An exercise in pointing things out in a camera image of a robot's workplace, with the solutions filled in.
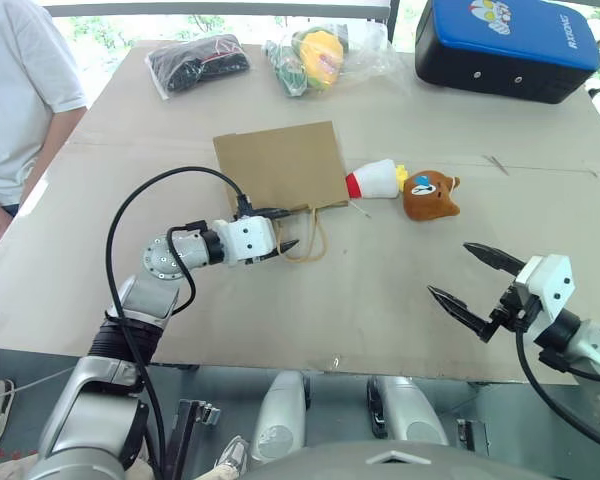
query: brown bear plush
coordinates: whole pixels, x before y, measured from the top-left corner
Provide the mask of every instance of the brown bear plush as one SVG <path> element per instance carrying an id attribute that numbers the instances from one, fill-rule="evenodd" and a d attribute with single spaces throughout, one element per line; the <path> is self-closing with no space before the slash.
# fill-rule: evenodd
<path id="1" fill-rule="evenodd" d="M 451 201 L 458 177 L 447 177 L 435 170 L 425 170 L 404 182 L 403 206 L 411 220 L 424 221 L 458 215 L 460 208 Z"/>

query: brown paper bag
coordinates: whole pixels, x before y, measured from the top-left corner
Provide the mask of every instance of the brown paper bag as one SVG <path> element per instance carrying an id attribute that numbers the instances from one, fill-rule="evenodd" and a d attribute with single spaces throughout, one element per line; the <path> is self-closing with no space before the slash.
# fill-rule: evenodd
<path id="1" fill-rule="evenodd" d="M 213 139 L 220 169 L 254 208 L 318 209 L 349 200 L 331 122 Z M 235 207 L 235 194 L 229 193 Z"/>

